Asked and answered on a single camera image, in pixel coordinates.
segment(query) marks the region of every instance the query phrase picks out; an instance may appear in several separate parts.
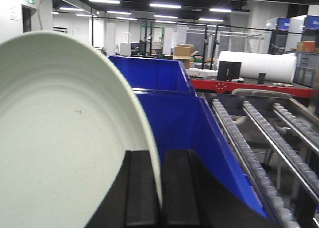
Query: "black cup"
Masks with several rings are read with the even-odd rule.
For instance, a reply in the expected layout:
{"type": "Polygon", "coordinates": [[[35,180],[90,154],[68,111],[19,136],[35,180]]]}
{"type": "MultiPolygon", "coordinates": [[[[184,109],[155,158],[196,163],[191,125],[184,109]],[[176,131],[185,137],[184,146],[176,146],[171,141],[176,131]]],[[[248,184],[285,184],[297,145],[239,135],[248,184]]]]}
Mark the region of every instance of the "black cup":
{"type": "Polygon", "coordinates": [[[264,82],[265,82],[265,76],[266,76],[266,73],[259,73],[259,76],[258,76],[258,84],[259,84],[259,85],[264,84],[264,82]]]}

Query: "blue plastic bin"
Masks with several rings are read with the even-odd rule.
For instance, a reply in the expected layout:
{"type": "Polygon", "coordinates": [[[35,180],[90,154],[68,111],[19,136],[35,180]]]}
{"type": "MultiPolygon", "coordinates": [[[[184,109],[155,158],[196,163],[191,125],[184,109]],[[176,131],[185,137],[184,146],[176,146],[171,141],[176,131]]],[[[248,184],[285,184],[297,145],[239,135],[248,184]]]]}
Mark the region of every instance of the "blue plastic bin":
{"type": "Polygon", "coordinates": [[[134,90],[195,96],[183,63],[175,60],[110,56],[134,90]]]}
{"type": "Polygon", "coordinates": [[[161,163],[169,149],[195,150],[229,191],[267,217],[203,98],[139,91],[135,94],[150,121],[161,163]]]}

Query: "black box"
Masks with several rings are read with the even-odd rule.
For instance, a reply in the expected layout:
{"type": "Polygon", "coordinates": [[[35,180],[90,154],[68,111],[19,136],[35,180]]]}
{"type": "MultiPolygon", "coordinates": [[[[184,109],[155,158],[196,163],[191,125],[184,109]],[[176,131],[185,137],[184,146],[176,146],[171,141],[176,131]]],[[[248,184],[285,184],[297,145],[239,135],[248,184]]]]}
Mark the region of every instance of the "black box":
{"type": "Polygon", "coordinates": [[[239,79],[241,62],[219,61],[217,80],[239,79]]]}

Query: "doorway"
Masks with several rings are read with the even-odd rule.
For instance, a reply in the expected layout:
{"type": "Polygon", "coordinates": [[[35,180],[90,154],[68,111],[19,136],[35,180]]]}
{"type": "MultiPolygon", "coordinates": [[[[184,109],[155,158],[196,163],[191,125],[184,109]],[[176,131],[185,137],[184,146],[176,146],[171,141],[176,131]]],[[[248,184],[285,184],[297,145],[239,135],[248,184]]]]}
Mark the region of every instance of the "doorway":
{"type": "Polygon", "coordinates": [[[22,7],[22,26],[23,32],[31,31],[31,9],[22,7]]]}

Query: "ceiling light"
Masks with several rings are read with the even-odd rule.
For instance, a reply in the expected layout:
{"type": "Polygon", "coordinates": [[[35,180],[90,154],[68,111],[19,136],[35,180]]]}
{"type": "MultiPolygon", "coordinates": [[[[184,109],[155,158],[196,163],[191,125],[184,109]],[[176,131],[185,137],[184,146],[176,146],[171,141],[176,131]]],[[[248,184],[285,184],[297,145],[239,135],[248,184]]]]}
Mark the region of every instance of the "ceiling light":
{"type": "Polygon", "coordinates": [[[209,9],[210,11],[215,11],[215,12],[227,12],[227,13],[231,13],[231,10],[229,9],[221,9],[221,8],[211,8],[209,9]]]}
{"type": "Polygon", "coordinates": [[[90,14],[76,14],[76,16],[86,16],[86,17],[92,17],[90,14]]]}
{"type": "Polygon", "coordinates": [[[110,3],[110,4],[120,4],[119,0],[89,0],[90,2],[98,2],[98,3],[110,3]]]}
{"type": "Polygon", "coordinates": [[[220,20],[220,19],[210,19],[210,18],[200,18],[199,20],[215,21],[215,22],[223,22],[224,21],[224,20],[220,20]]]}
{"type": "Polygon", "coordinates": [[[74,8],[74,7],[60,7],[60,10],[77,10],[77,11],[84,11],[84,9],[74,8]]]}
{"type": "Polygon", "coordinates": [[[122,14],[122,15],[132,15],[132,13],[130,13],[130,12],[114,11],[114,10],[108,10],[107,13],[122,14]]]}
{"type": "Polygon", "coordinates": [[[158,23],[176,23],[176,21],[169,21],[169,20],[156,20],[155,22],[158,22],[158,23]]]}
{"type": "Polygon", "coordinates": [[[171,19],[177,19],[177,16],[170,16],[170,15],[154,15],[154,17],[161,17],[161,18],[171,18],[171,19]]]}
{"type": "Polygon", "coordinates": [[[179,5],[158,4],[158,3],[151,3],[150,6],[163,7],[163,8],[174,8],[174,9],[180,9],[181,8],[181,6],[179,6],[179,5]]]}
{"type": "Polygon", "coordinates": [[[136,18],[129,18],[129,17],[117,17],[116,19],[122,19],[122,20],[137,20],[136,18]]]}

